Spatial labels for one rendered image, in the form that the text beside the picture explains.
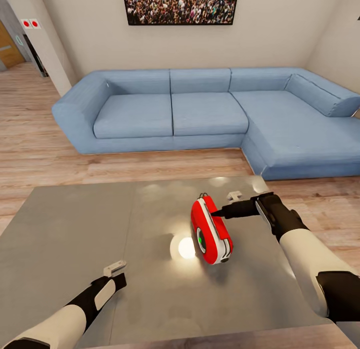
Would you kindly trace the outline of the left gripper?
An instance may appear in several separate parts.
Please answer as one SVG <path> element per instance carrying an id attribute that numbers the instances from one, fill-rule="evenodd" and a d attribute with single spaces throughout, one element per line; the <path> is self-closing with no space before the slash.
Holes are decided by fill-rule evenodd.
<path id="1" fill-rule="evenodd" d="M 111 277 L 110 279 L 113 279 L 115 282 L 115 291 L 117 292 L 118 290 L 123 289 L 126 285 L 126 278 L 125 278 L 125 274 L 121 273 L 117 276 Z"/>

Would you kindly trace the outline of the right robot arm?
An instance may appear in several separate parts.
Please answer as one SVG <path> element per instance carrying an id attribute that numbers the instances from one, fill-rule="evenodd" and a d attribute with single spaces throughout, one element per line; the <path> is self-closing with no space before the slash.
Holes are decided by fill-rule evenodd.
<path id="1" fill-rule="evenodd" d="M 289 210 L 274 192 L 240 201 L 232 191 L 229 205 L 211 213 L 227 219 L 261 215 L 276 236 L 299 284 L 302 295 L 316 315 L 329 318 L 360 349 L 360 274 L 334 254 Z"/>

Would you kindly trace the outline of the radio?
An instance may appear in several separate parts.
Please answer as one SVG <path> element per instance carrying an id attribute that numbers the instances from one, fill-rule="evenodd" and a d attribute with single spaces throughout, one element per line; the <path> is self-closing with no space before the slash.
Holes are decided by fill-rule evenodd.
<path id="1" fill-rule="evenodd" d="M 211 216 L 216 211 L 212 198 L 205 193 L 191 208 L 191 220 L 199 248 L 211 265 L 227 262 L 234 248 L 221 216 Z"/>

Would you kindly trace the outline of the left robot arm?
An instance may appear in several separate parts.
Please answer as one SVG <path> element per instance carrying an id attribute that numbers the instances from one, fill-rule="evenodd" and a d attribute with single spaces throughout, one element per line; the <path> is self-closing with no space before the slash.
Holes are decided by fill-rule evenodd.
<path id="1" fill-rule="evenodd" d="M 114 276 L 127 266 L 120 260 L 103 269 L 104 277 L 71 300 L 45 321 L 19 334 L 2 349 L 74 349 L 104 305 L 126 285 L 125 274 Z"/>

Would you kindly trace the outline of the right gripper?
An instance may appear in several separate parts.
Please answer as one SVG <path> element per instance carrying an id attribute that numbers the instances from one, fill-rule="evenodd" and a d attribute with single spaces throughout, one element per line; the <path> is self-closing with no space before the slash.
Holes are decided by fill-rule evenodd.
<path id="1" fill-rule="evenodd" d="M 211 213 L 211 216 L 224 217 L 226 220 L 232 218 L 249 217 L 249 215 L 245 212 L 243 205 L 244 200 L 225 205 L 222 207 L 222 209 Z"/>

